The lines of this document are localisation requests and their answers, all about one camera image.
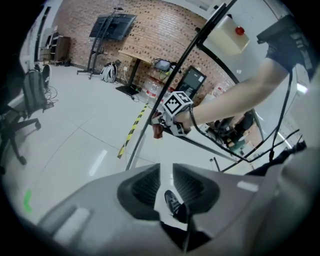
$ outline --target tripod stand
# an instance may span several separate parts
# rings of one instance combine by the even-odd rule
[[[104,37],[107,33],[107,30],[112,22],[112,20],[114,19],[114,16],[115,16],[115,13],[117,10],[120,10],[120,8],[114,8],[114,11],[113,13],[109,16],[109,17],[106,17],[101,25],[101,27],[99,28],[99,31],[93,41],[93,45],[92,45],[92,48],[91,48],[91,52],[90,52],[90,55],[89,55],[89,60],[88,60],[88,66],[86,68],[86,70],[78,70],[76,72],[76,74],[78,75],[79,73],[90,73],[88,79],[90,80],[92,75],[100,75],[100,72],[99,71],[95,71],[95,66],[96,66],[96,61],[97,61],[97,57],[98,55],[100,54],[104,54],[103,52],[99,52],[100,50],[100,47],[101,47],[101,44],[102,44],[102,41],[104,40]],[[97,43],[97,40],[98,40],[98,37],[99,35],[102,33],[102,36],[101,36],[101,39],[99,41],[99,44],[95,50],[95,46],[96,46],[96,43]],[[91,58],[92,58],[92,55],[95,54],[94,56],[94,59],[93,59],[93,64],[92,64],[92,68],[90,68],[90,63],[91,63]]]

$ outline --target white tile floor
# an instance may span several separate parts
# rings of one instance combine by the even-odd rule
[[[10,146],[3,158],[6,168],[3,184],[8,197],[16,211],[33,223],[86,183],[124,171],[150,113],[147,108],[126,147],[126,154],[118,159],[118,152],[145,103],[134,102],[116,90],[119,84],[105,83],[99,77],[88,80],[87,74],[76,75],[78,69],[75,67],[52,68],[50,85],[58,91],[58,102],[44,113],[39,110],[32,115],[32,118],[39,118],[42,125],[39,131],[31,125],[16,134],[19,151],[26,158],[27,165],[19,163]],[[218,149],[194,130],[188,136]],[[174,190],[172,163],[216,171],[216,166],[209,161],[213,157],[212,153],[166,133],[163,139],[154,139],[149,126],[132,167],[161,163],[161,188],[155,209],[159,210],[161,219],[165,219],[169,210],[164,191]],[[221,169],[232,164],[220,156],[216,158]],[[243,174],[250,170],[248,164],[242,164],[239,170],[233,168],[231,172]],[[30,212],[24,208],[27,191],[32,193]],[[172,218],[168,222],[179,226]]]

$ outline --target monitor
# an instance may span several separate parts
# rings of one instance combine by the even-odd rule
[[[128,34],[130,27],[134,22],[134,20],[136,19],[136,17],[137,17],[136,15],[124,14],[124,13],[115,14],[113,16],[113,19],[109,28],[106,31],[104,39],[114,39],[118,41],[123,40],[125,36]],[[105,15],[98,17],[89,35],[90,38],[95,38],[98,35],[99,29],[104,23],[106,18],[108,18],[108,16],[105,16]]]
[[[185,72],[183,78],[179,82],[176,91],[184,91],[190,99],[195,96],[200,86],[204,83],[207,76],[197,70],[194,66],[190,66]]]

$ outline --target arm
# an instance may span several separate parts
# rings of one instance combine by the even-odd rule
[[[287,77],[288,71],[272,59],[265,58],[254,77],[236,84],[216,99],[193,109],[200,125],[246,112],[266,99]],[[192,126],[189,111],[178,114],[175,121],[185,129]]]

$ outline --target backpack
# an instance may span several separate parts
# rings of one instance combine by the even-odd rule
[[[117,71],[117,66],[110,62],[103,67],[100,78],[106,83],[114,83],[117,77]]]

